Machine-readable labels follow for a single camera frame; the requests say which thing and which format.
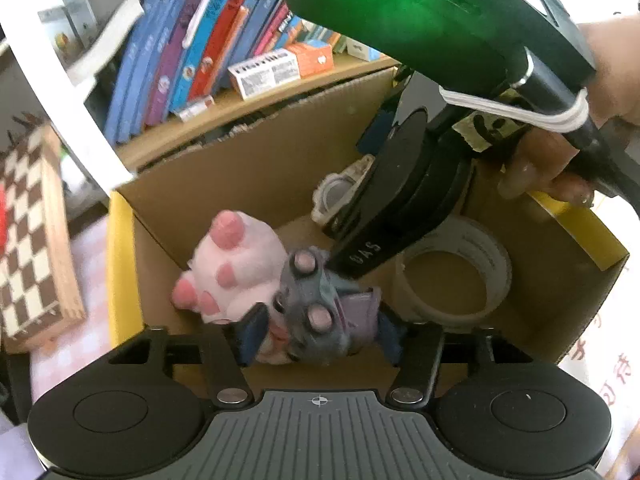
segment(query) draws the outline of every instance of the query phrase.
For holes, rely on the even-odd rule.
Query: crosshair symbol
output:
[[[323,397],[322,395],[318,395],[317,397],[314,397],[313,399],[311,399],[312,403],[314,403],[316,406],[324,406],[326,403],[331,402],[329,399],[327,399],[326,397]]]

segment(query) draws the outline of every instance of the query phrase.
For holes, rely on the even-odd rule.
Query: gray ribbed plate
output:
[[[47,480],[63,477],[50,474]],[[425,418],[373,392],[266,392],[217,415],[203,439],[144,480],[495,480],[462,462]],[[571,480],[598,480],[592,468]]]

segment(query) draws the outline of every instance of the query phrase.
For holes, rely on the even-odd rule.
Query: pink plush toy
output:
[[[273,308],[287,253],[264,222],[241,212],[220,212],[200,241],[172,293],[177,308],[199,312],[206,323],[238,321],[255,303],[270,311],[270,330],[257,360],[288,363],[282,315]]]

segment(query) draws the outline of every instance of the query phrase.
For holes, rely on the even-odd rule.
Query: wooden shelf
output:
[[[207,111],[187,123],[173,118],[166,123],[148,129],[139,137],[119,147],[116,152],[120,160],[129,170],[136,170],[150,163],[178,146],[205,134],[209,130],[222,126],[261,108],[273,105],[314,88],[329,85],[345,79],[376,72],[397,65],[390,57],[376,61],[362,61],[347,54],[334,57],[335,67],[306,79],[283,85],[271,92],[242,101],[233,90],[220,92],[215,97],[216,103]]]

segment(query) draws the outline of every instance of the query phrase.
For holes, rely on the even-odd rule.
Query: tape roll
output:
[[[484,279],[486,304],[480,312],[450,314],[423,301],[409,284],[406,265],[416,256],[430,252],[456,254],[476,268]],[[478,323],[494,311],[511,288],[511,260],[507,251],[478,222],[459,216],[449,216],[437,229],[396,256],[394,304],[402,311],[420,312],[422,320],[449,327]]]

